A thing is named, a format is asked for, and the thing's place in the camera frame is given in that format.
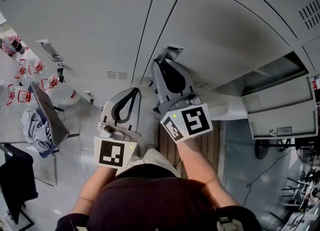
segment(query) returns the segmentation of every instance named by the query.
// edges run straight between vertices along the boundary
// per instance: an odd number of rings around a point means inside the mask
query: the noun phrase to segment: black shirt
[[[261,230],[248,209],[228,206],[215,211],[197,183],[170,173],[153,164],[133,167],[101,191],[90,216],[66,215],[56,231]]]

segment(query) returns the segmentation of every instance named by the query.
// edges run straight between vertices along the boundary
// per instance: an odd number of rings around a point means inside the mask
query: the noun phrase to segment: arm
[[[218,180],[218,176],[208,159],[202,154],[194,139],[177,144],[189,180],[202,185],[202,191],[215,208],[238,206]]]
[[[68,214],[90,214],[90,210],[101,190],[115,179],[117,169],[99,166],[94,174],[83,185],[75,205]]]

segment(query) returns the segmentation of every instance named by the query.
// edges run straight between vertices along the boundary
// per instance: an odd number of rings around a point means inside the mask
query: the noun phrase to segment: wooden floor
[[[214,169],[218,171],[220,122],[212,121],[212,126],[213,130],[211,132],[198,136],[195,140]],[[164,155],[164,157],[167,158],[173,166],[175,166],[182,178],[187,179],[186,170],[183,162],[180,160],[177,145],[160,123],[158,125],[158,145],[160,153]]]

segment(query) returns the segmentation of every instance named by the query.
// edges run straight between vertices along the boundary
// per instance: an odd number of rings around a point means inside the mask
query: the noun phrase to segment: air vent
[[[121,79],[121,80],[127,80],[128,79],[128,73],[125,72],[114,72],[114,71],[107,71],[106,76],[109,79]]]
[[[208,83],[208,82],[203,82],[203,81],[194,81],[193,85],[194,85],[194,87],[202,90],[202,89],[208,87],[211,84]]]
[[[306,25],[306,27],[310,30],[320,23],[320,5],[318,0],[314,0],[310,2],[307,6],[299,10],[299,13]]]
[[[118,79],[127,80],[128,73],[118,72]]]
[[[107,71],[106,76],[110,79],[117,79],[117,73],[113,71]]]

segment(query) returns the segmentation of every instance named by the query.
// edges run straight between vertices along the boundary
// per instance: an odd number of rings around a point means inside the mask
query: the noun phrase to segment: cabinet handle
[[[36,41],[36,43],[39,43],[44,48],[44,50],[49,54],[52,62],[64,61],[64,59],[60,56],[60,54],[57,52],[57,50],[49,40],[38,40]]]

